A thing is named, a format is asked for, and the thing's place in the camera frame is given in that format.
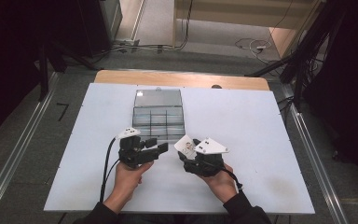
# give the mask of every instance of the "person's left hand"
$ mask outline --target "person's left hand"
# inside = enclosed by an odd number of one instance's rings
[[[147,171],[153,162],[142,164],[136,169],[131,169],[123,162],[116,167],[115,186],[112,193],[103,202],[110,210],[118,214],[124,205],[132,198],[138,184],[142,184],[142,174]]]

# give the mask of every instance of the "metal frame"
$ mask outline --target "metal frame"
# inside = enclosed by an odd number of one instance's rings
[[[289,84],[283,84],[282,90],[285,97],[293,96],[293,92]],[[290,110],[293,119],[295,120],[298,132],[300,133],[301,140],[303,141],[304,147],[307,151],[308,157],[310,158],[310,164],[312,165],[313,172],[315,172],[316,178],[318,179],[322,193],[324,194],[324,199],[326,200],[334,223],[349,223],[336,191],[334,190],[333,184],[324,168],[324,164],[322,163],[318,151],[313,144],[302,114],[298,113],[295,106],[291,105]]]
[[[144,9],[146,6],[146,1],[142,0],[141,7],[138,11],[138,16],[136,17],[135,25],[133,26],[132,33],[131,33],[131,40],[134,40],[136,34],[138,33],[139,23],[141,22],[142,15],[144,14]]]
[[[39,124],[39,121],[42,119],[45,111],[48,107],[48,104],[51,100],[52,95],[56,90],[57,83],[60,79],[58,73],[54,72],[50,78],[49,85],[50,91],[42,102],[39,102],[34,110],[33,115],[29,119],[25,129],[23,130],[19,141],[16,146],[14,146],[13,151],[7,159],[7,162],[0,173],[0,201],[4,196],[4,193],[10,183],[11,178],[13,177],[16,169],[24,155],[34,132]]]

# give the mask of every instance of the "black cable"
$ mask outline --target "black cable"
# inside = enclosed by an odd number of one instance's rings
[[[286,128],[287,127],[287,115],[289,114],[288,113],[288,110],[290,109],[290,106],[292,105],[292,102],[293,101],[290,101],[288,102],[288,106],[284,109],[284,120],[283,120],[283,124],[284,124],[284,127]]]
[[[294,97],[294,96],[286,97],[286,98],[284,98],[284,99],[278,101],[277,104],[279,105],[280,103],[282,103],[283,101],[286,101],[286,100],[293,100],[293,97]]]
[[[106,172],[107,172],[107,165],[108,165],[108,162],[109,162],[110,150],[112,149],[112,145],[113,145],[113,143],[115,143],[115,141],[116,141],[116,138],[114,137],[112,139],[112,141],[110,142],[109,148],[107,149],[107,152],[106,152],[105,166],[103,168],[103,184],[101,185],[100,203],[103,202],[104,190],[105,190],[105,187],[106,187],[106,180],[107,180]]]
[[[103,54],[103,56],[101,56],[99,59],[95,60],[94,62],[91,62],[91,63],[98,63],[100,60],[102,60],[104,57],[106,57],[106,55],[108,55],[111,51],[107,51]]]
[[[57,224],[61,224],[63,222],[63,219],[66,217],[66,214],[68,214],[68,213],[63,213],[62,214],[62,216],[61,216],[61,218],[60,218],[60,220],[58,221]]]
[[[187,43],[188,40],[188,27],[190,24],[190,17],[191,17],[191,9],[193,8],[193,0],[190,1],[190,6],[188,7],[188,12],[187,12],[187,21],[186,21],[186,36],[185,36],[185,40],[183,41],[183,43],[179,46],[179,50],[183,49]]]
[[[107,173],[107,177],[106,177],[106,179],[105,179],[105,182],[107,182],[107,179],[109,178],[110,173],[111,173],[112,170],[113,170],[113,167],[115,167],[115,165],[116,165],[119,161],[120,161],[120,159],[117,159],[117,160],[115,161],[115,163],[113,163],[113,165],[110,167],[110,170],[109,170],[109,173]]]
[[[238,191],[239,191],[239,192],[243,192],[243,191],[242,191],[242,184],[238,181],[238,178],[237,178],[232,172],[230,172],[230,171],[229,171],[228,169],[226,169],[226,168],[221,168],[221,170],[224,171],[224,172],[226,172],[226,173],[228,173],[228,175],[231,176],[231,178],[234,179],[235,184],[237,185]]]
[[[293,99],[292,100],[289,100],[286,105],[284,107],[282,107],[279,111],[282,112],[284,109],[286,109],[287,107],[289,107],[291,105],[291,103],[293,102]]]

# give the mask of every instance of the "white tabletop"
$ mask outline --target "white tabletop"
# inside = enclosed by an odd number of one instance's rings
[[[90,84],[62,156],[45,211],[91,210],[99,200],[106,150],[112,138],[131,126],[136,90],[155,86]],[[271,91],[180,89],[186,134],[211,137],[228,147],[225,163],[243,184],[252,205],[273,214],[313,214],[306,185]],[[118,158],[113,144],[109,164]],[[113,188],[110,175],[105,197]],[[186,173],[170,144],[143,175],[122,212],[225,213],[197,176]]]

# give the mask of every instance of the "person's right hand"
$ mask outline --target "person's right hand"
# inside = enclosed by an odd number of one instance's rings
[[[138,184],[142,184],[142,174],[146,172],[153,162],[145,163],[136,169],[131,169],[123,162],[116,166],[115,186],[112,193],[103,202],[106,207],[118,214],[124,205],[132,198]]]
[[[231,166],[225,164],[227,170],[233,173]],[[226,203],[229,199],[237,194],[235,189],[234,180],[228,173],[220,171],[215,176],[204,177],[200,176],[201,179],[209,186],[213,194],[222,202]]]

